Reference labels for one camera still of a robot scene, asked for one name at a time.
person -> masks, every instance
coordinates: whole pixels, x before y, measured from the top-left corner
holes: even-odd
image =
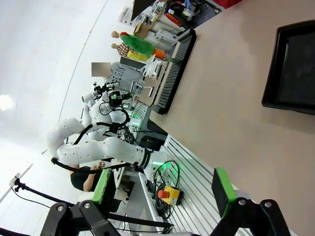
[[[156,48],[150,42],[137,36],[129,35],[126,32],[117,33],[116,31],[113,31],[111,35],[113,38],[121,38],[127,46],[131,47],[138,53],[142,53],[146,56],[155,55],[156,58],[161,60],[167,57],[164,51]]]
[[[127,46],[127,45],[124,44],[124,43],[122,43],[122,44],[120,44],[120,45],[117,45],[116,43],[113,43],[113,44],[112,44],[112,48],[113,48],[113,49],[117,49],[118,54],[119,54],[121,57],[126,57],[126,58],[128,57],[129,51],[134,52],[134,50],[133,50],[131,47]]]
[[[79,165],[73,165],[73,168],[80,170],[100,170],[105,167],[103,162],[99,162],[98,165],[93,165],[92,167],[84,166],[80,167]],[[100,178],[101,173],[97,174],[88,174],[82,172],[73,172],[70,171],[70,179],[73,187],[84,192],[94,192],[97,182]]]

white robot link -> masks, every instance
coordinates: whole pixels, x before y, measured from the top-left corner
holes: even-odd
[[[105,85],[101,87],[95,82],[92,91],[82,96],[84,103],[82,124],[84,126],[88,126],[93,122],[112,124],[123,123],[125,121],[126,112],[117,108],[120,107],[124,101],[132,98],[132,96],[130,92],[114,90],[117,85],[119,84],[105,83]],[[141,123],[140,119],[130,118],[126,126],[129,128],[130,132],[132,132],[135,129],[134,126],[137,126],[139,123]],[[116,137],[117,133],[113,133],[109,130],[109,127],[106,126],[90,132],[88,136],[91,139],[103,141],[109,136]]]
[[[115,91],[110,92],[109,95],[107,95],[107,93],[104,93],[104,95],[105,94],[108,97],[105,101],[108,101],[107,105],[110,108],[117,106],[119,99],[122,101],[123,98],[126,98]],[[95,103],[94,98],[94,93],[93,95],[90,93],[90,95],[86,95],[82,98],[84,103],[87,103],[87,106],[92,107],[92,114],[94,107],[97,107],[97,104],[93,105],[93,103]],[[79,122],[75,118],[60,121],[57,127],[48,134],[48,150],[54,158],[65,165],[83,164],[110,157],[120,159],[124,162],[138,165],[144,170],[147,179],[152,180],[156,168],[153,163],[164,163],[167,160],[166,152],[152,151],[140,146],[134,146],[117,137],[106,137],[101,141],[97,141],[98,138],[103,138],[102,134],[104,133],[104,130],[109,130],[112,133],[115,133],[118,128],[127,124],[127,121],[129,120],[127,112],[123,109],[120,110],[120,112],[125,115],[125,121],[123,123],[112,122],[112,120],[110,120],[111,117],[108,115],[96,115],[95,119],[99,120],[99,122],[89,124],[89,122],[92,121],[90,121],[91,117],[89,119],[90,115],[87,115],[87,112],[85,113],[86,118],[83,119],[85,121],[84,123]],[[94,133],[92,137],[90,136],[90,142],[78,144],[84,134],[90,133]],[[65,144],[64,140],[74,134],[80,134],[77,141],[73,144]]]

green gripper pad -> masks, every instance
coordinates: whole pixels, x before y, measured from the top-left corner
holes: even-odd
[[[108,191],[110,191],[109,195],[112,195],[112,184],[111,182],[113,181],[114,177],[113,177],[113,171],[109,170],[109,169],[104,169],[102,171],[102,174],[100,175],[100,178],[97,182],[93,197],[92,197],[92,201],[95,204],[101,204],[103,197],[108,194]]]
[[[224,168],[215,168],[211,189],[217,202],[220,217],[223,218],[228,213],[231,203],[237,198]]]

white device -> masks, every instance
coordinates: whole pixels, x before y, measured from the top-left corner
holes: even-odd
[[[164,163],[167,153],[152,151],[140,146],[131,145],[116,137],[108,137],[98,142],[90,142],[77,145],[65,144],[64,140],[73,134],[80,134],[86,127],[75,118],[65,119],[58,123],[47,137],[48,150],[52,156],[65,165],[83,164],[105,158],[116,158],[124,162],[138,165],[144,170],[147,179],[153,180],[154,162]],[[93,124],[86,133],[103,129],[101,125]]]
[[[109,105],[109,92],[114,92],[115,86],[119,85],[118,83],[105,84],[103,87],[98,86],[94,83],[94,87],[91,92],[88,92],[82,96],[82,101],[84,102],[83,114],[82,114],[82,124],[88,126],[89,124],[96,122],[105,122],[108,124],[112,123],[123,123],[126,119],[125,113],[121,109],[116,109],[113,111]],[[120,94],[127,94],[127,91],[119,90]],[[141,123],[140,119],[130,118],[130,121],[126,126],[139,126]],[[97,141],[103,141],[108,136],[117,137],[117,133],[109,132],[109,127],[102,127],[100,129],[94,130],[88,134],[91,139]]]

table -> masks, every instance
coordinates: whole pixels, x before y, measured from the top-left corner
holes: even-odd
[[[261,99],[277,28],[314,9],[311,0],[243,0],[202,24],[170,111],[150,115],[255,201],[275,199],[302,236],[315,231],[315,117]]]

